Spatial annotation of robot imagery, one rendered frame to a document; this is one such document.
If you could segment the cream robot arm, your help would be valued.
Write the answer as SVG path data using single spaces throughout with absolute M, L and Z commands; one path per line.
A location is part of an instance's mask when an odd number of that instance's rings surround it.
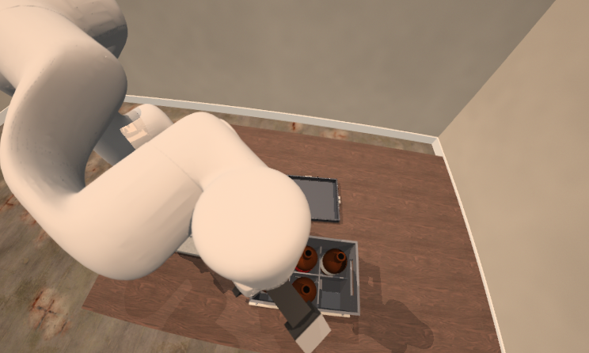
M 266 290 L 311 353 L 331 329 L 288 280 L 310 235 L 304 193 L 210 113 L 173 123 L 143 104 L 121 115 L 126 42 L 116 0 L 0 0 L 10 191 L 63 250 L 110 279 L 149 275 L 192 237 L 210 269 Z M 113 167 L 86 187 L 93 150 Z

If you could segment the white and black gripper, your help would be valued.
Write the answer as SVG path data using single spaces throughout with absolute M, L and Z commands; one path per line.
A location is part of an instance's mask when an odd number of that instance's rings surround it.
M 257 294 L 259 291 L 261 290 L 256 290 L 247 286 L 244 286 L 240 283 L 236 283 L 234 282 L 235 287 L 233 288 L 233 293 L 235 295 L 235 297 L 238 297 L 239 295 L 243 294 L 244 296 L 246 296 L 247 298 L 251 298 L 253 295 Z

